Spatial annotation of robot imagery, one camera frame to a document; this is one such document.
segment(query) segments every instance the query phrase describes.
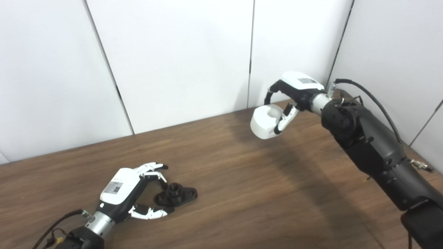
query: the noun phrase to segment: wall seam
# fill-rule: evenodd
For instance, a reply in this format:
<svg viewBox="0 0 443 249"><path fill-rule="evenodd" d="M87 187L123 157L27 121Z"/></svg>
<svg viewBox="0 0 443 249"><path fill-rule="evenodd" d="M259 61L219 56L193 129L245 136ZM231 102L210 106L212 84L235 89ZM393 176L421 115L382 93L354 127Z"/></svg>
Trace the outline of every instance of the wall seam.
<svg viewBox="0 0 443 249"><path fill-rule="evenodd" d="M340 51L340 46L342 45L343 37L345 36L346 27L348 26L349 18L351 17L351 12L352 12L352 7L354 6L354 2L355 2L355 0L352 0L351 8L349 9L349 13L348 13L348 17L346 19L345 27L343 28L343 32L342 32L342 37L340 38L340 42L338 43L337 52L335 53L334 61L332 62L331 70L329 71L329 76L328 76L328 80L326 81L326 85L330 81L330 78L332 75L332 70L334 69L335 61L337 60L338 52Z"/></svg>
<svg viewBox="0 0 443 249"><path fill-rule="evenodd" d="M8 163L11 162L11 160L9 160L2 152L0 152L0 155L3 156L8 161Z"/></svg>
<svg viewBox="0 0 443 249"><path fill-rule="evenodd" d="M129 129L131 130L131 134L135 135L131 120L129 119L129 115L126 110L126 106L124 105L123 99L120 94L120 90L118 89L118 85L117 85L117 82L114 77L114 73L111 69L111 64L109 63L108 56L106 55L106 52L105 52L105 48L103 47L103 43L101 42L100 36L98 34L97 26L95 25L91 10L89 9L88 2L87 2L87 0L82 0L82 1L83 1L83 5L85 6L86 14L88 15L88 18L89 18L89 22L91 23L92 30L94 31L95 38L97 39L97 43L100 48L101 54L103 55L103 59L105 60L106 67L108 68L109 75L111 76L111 81L113 82L114 88L117 92L117 96L118 96L120 104L121 104L121 107L123 108L123 112L126 117L126 121L128 122Z"/></svg>
<svg viewBox="0 0 443 249"><path fill-rule="evenodd" d="M246 108L249 107L249 87L251 85L252 46L253 46L253 41L254 41L254 19L255 19L255 0L254 0L253 7L252 7L251 50L249 51L248 97L246 99Z"/></svg>
<svg viewBox="0 0 443 249"><path fill-rule="evenodd" d="M440 101L440 103L437 105L437 108L434 110L434 112L432 113L432 115L429 117L429 119L426 121L426 123L423 125L423 127L420 129L420 131L417 133L417 135L414 137L414 139L412 140L412 142L409 144L409 147L412 146L412 144L415 142L415 140L418 138L418 136L420 136L421 132L426 128L426 126L429 124L429 122L431 121L431 119L434 117L434 115L437 113L437 111L440 109L440 107L443 104L443 99Z"/></svg>

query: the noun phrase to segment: black mounting bracket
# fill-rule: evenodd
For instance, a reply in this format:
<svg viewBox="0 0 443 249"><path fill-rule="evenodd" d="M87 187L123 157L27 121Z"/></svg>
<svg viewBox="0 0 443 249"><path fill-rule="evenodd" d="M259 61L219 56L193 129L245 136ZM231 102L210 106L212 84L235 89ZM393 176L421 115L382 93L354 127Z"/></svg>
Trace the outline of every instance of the black mounting bracket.
<svg viewBox="0 0 443 249"><path fill-rule="evenodd" d="M197 190L195 188L171 183L164 192L155 196L154 201L158 206L181 206L196 198Z"/></svg>

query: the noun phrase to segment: white hand casing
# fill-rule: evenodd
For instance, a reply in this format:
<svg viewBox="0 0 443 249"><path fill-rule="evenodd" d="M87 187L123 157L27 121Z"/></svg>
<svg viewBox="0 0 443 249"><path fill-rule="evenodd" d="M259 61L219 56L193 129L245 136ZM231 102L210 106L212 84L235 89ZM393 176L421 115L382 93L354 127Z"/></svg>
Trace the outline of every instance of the white hand casing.
<svg viewBox="0 0 443 249"><path fill-rule="evenodd" d="M121 168L100 194L100 200L109 204L122 203L140 181L140 175L131 168Z"/></svg>
<svg viewBox="0 0 443 249"><path fill-rule="evenodd" d="M322 84L318 83L316 80L307 76L306 74L300 72L285 72L283 73L281 80L284 81L286 84L299 90L325 89L325 87Z"/></svg>

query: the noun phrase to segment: white wall panel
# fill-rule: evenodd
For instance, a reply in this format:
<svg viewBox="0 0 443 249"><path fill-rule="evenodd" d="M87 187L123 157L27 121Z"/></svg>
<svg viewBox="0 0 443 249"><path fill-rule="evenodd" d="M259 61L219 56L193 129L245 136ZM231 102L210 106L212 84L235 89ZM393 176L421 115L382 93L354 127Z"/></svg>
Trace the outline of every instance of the white wall panel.
<svg viewBox="0 0 443 249"><path fill-rule="evenodd" d="M249 107L285 71L326 84L352 0L256 0ZM288 99L276 93L272 102Z"/></svg>
<svg viewBox="0 0 443 249"><path fill-rule="evenodd" d="M443 174L443 110L440 108L412 144L412 148Z"/></svg>
<svg viewBox="0 0 443 249"><path fill-rule="evenodd" d="M246 108L253 0L88 4L135 133Z"/></svg>
<svg viewBox="0 0 443 249"><path fill-rule="evenodd" d="M131 134L82 1L0 1L0 115L11 161Z"/></svg>
<svg viewBox="0 0 443 249"><path fill-rule="evenodd" d="M382 103L410 143L443 95L443 1L355 1L331 80L352 79ZM386 125L381 111L365 105Z"/></svg>
<svg viewBox="0 0 443 249"><path fill-rule="evenodd" d="M0 152L0 164L9 163L9 161L4 157L4 155Z"/></svg>

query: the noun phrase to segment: label sticker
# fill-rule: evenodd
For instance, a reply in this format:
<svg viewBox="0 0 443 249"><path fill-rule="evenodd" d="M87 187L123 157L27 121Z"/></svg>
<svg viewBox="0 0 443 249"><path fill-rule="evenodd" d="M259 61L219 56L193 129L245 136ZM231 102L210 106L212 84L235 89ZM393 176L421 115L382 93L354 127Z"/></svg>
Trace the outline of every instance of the label sticker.
<svg viewBox="0 0 443 249"><path fill-rule="evenodd" d="M103 193L116 195L118 193L118 191L120 190L121 186L123 186L123 183L110 182L106 186L105 190L103 190Z"/></svg>

